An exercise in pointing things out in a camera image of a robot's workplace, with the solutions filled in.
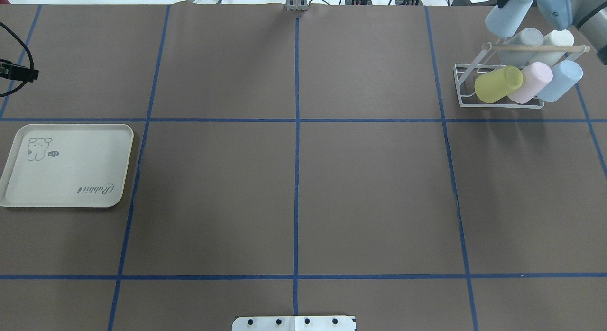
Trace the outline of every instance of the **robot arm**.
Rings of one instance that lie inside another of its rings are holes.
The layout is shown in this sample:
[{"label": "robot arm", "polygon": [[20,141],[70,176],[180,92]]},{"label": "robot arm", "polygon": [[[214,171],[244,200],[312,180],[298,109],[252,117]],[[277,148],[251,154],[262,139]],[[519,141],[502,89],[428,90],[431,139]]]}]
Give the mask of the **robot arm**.
[{"label": "robot arm", "polygon": [[[497,0],[503,7],[509,0]],[[537,0],[537,7],[556,30],[575,26],[607,65],[607,0]]]}]

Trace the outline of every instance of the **blue tape line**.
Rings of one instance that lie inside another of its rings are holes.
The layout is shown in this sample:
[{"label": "blue tape line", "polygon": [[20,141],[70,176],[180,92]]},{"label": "blue tape line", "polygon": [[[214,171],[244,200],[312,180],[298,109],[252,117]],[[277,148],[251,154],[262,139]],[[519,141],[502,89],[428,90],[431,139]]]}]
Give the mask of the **blue tape line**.
[{"label": "blue tape line", "polygon": [[448,123],[585,123],[585,119],[445,119]]},{"label": "blue tape line", "polygon": [[528,277],[607,277],[607,273],[577,272],[577,273],[488,273],[471,274],[472,279],[525,279]]},{"label": "blue tape line", "polygon": [[294,123],[295,119],[274,119],[274,118],[152,118],[151,122],[171,123],[171,122],[196,122],[196,123]]},{"label": "blue tape line", "polygon": [[116,314],[116,307],[118,305],[118,298],[120,294],[120,282],[122,273],[124,270],[124,259],[126,257],[126,249],[129,244],[130,227],[133,221],[133,211],[135,209],[135,195],[139,187],[139,176],[141,174],[141,159],[146,147],[147,133],[150,125],[150,117],[152,116],[152,109],[154,106],[154,95],[156,94],[156,83],[158,82],[158,73],[160,72],[160,62],[162,61],[162,52],[165,45],[166,27],[169,23],[169,13],[171,12],[171,5],[166,6],[165,23],[162,28],[162,36],[160,38],[160,46],[158,48],[158,59],[156,59],[156,70],[154,71],[154,81],[152,82],[152,91],[150,93],[150,101],[147,107],[147,119],[146,126],[143,130],[143,137],[141,137],[141,148],[139,148],[139,159],[137,160],[137,170],[135,172],[135,183],[133,184],[133,193],[130,197],[130,208],[129,216],[126,220],[126,228],[124,230],[124,239],[122,244],[122,251],[120,252],[120,263],[118,268],[118,277],[116,279],[116,286],[114,289],[114,295],[112,299],[112,309],[110,310],[110,318],[108,322],[108,331],[113,329],[113,321]]},{"label": "blue tape line", "polygon": [[145,118],[3,118],[2,121],[22,122],[145,122]]},{"label": "blue tape line", "polygon": [[117,275],[3,274],[0,280],[116,280]]},{"label": "blue tape line", "polygon": [[[23,122],[145,122],[146,118],[2,118],[1,121]],[[295,123],[283,118],[151,118],[152,123]],[[447,123],[607,123],[607,119],[454,119]],[[301,118],[300,123],[440,123],[440,118]]]},{"label": "blue tape line", "polygon": [[[27,46],[29,46],[30,40],[32,39],[34,29],[36,28],[37,18],[40,16],[41,10],[42,10],[42,5],[39,5],[36,10],[36,15],[34,15],[34,20],[32,21],[32,26],[30,27],[28,37],[26,38],[26,41],[25,41]],[[23,57],[25,55],[26,55],[26,50],[25,49],[21,50],[21,54],[19,55],[19,61],[17,61],[18,65],[21,65],[21,62],[23,62]],[[15,81],[10,81],[8,91],[13,90],[13,85],[15,85]],[[2,119],[2,116],[4,115],[4,111],[6,110],[7,104],[9,104],[9,96],[4,96],[4,102],[2,103],[2,108],[0,108],[0,119]]]},{"label": "blue tape line", "polygon": [[299,314],[299,17],[295,19],[295,188],[293,208],[293,315]]},{"label": "blue tape line", "polygon": [[432,24],[430,22],[430,12],[427,6],[425,9],[425,22],[428,28],[428,39],[430,41],[430,51],[432,55],[432,67],[434,68],[434,82],[436,82],[436,94],[438,95],[438,105],[441,110],[442,133],[445,139],[445,147],[447,149],[447,161],[449,162],[449,172],[451,173],[451,187],[455,196],[457,206],[457,218],[460,224],[460,244],[462,257],[464,258],[464,270],[466,271],[466,284],[468,285],[468,298],[470,300],[470,313],[472,314],[472,324],[474,331],[478,331],[477,308],[474,302],[474,292],[472,290],[472,279],[470,279],[470,265],[468,262],[468,251],[466,249],[466,237],[464,236],[464,223],[461,219],[460,197],[457,191],[457,183],[455,182],[455,170],[453,169],[453,158],[451,157],[451,146],[449,145],[449,135],[447,132],[447,121],[445,119],[445,110],[442,103],[441,82],[438,77],[438,66],[436,65],[436,52],[434,51],[434,40],[432,37]]},{"label": "blue tape line", "polygon": [[465,274],[301,274],[301,280],[466,279]]},{"label": "blue tape line", "polygon": [[[292,280],[291,274],[258,275],[122,275],[121,281],[235,281],[235,280]],[[561,273],[476,273],[476,274],[299,274],[298,280],[416,280],[416,279],[527,279],[607,277],[606,272]],[[48,275],[2,274],[0,280],[117,280],[117,275]]]},{"label": "blue tape line", "polygon": [[173,280],[173,281],[217,281],[217,280],[292,280],[293,275],[122,275],[123,280]]},{"label": "blue tape line", "polygon": [[302,123],[439,123],[441,119],[301,119]]},{"label": "blue tape line", "polygon": [[586,109],[586,103],[584,102],[584,96],[581,95],[581,89],[579,89],[579,85],[575,84],[575,89],[577,91],[577,97],[579,98],[579,103],[581,104],[581,108],[584,111],[584,116],[586,117],[586,123],[588,123],[588,129],[590,130],[590,135],[592,136],[592,142],[594,143],[594,148],[597,150],[598,161],[603,168],[603,175],[605,179],[607,179],[607,166],[605,166],[605,158],[603,158],[603,152],[601,152],[601,147],[598,145],[597,136],[594,133],[594,128],[592,127],[592,122],[590,121],[590,115],[588,114],[588,109]]}]

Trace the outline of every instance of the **metal bracket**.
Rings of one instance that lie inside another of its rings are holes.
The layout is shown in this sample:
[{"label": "metal bracket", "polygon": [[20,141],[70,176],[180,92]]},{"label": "metal bracket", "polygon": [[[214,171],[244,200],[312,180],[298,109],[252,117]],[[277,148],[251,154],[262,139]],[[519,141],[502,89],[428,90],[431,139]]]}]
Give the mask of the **metal bracket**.
[{"label": "metal bracket", "polygon": [[355,316],[239,317],[232,331],[356,331]]},{"label": "metal bracket", "polygon": [[287,11],[308,11],[308,0],[286,0]]}]

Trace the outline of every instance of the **yellow cup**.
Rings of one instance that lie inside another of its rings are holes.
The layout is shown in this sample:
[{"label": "yellow cup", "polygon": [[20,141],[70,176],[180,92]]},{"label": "yellow cup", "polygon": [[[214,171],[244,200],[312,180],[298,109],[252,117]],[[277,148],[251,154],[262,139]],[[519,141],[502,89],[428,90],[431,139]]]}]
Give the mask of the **yellow cup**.
[{"label": "yellow cup", "polygon": [[511,65],[482,74],[474,82],[478,98],[485,103],[494,103],[514,93],[523,84],[523,73]]}]

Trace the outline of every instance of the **cup rack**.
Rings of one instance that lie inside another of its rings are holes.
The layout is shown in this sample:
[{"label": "cup rack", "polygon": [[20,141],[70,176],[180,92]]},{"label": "cup rack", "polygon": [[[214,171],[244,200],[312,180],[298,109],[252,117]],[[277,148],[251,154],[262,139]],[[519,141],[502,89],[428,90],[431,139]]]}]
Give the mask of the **cup rack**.
[{"label": "cup rack", "polygon": [[583,53],[590,52],[590,47],[581,46],[524,46],[514,44],[503,44],[505,39],[499,39],[497,42],[485,43],[481,46],[481,52],[473,59],[470,64],[459,64],[453,66],[453,78],[455,78],[455,89],[461,107],[486,107],[486,108],[528,108],[540,109],[544,107],[544,100],[537,96],[525,104],[518,104],[510,100],[507,96],[495,103],[482,102],[474,91],[474,81],[482,74],[486,74],[494,69],[505,67],[505,65],[487,65],[487,62],[499,50],[507,51],[535,51],[535,52],[568,52],[570,55],[566,58],[575,61]]}]

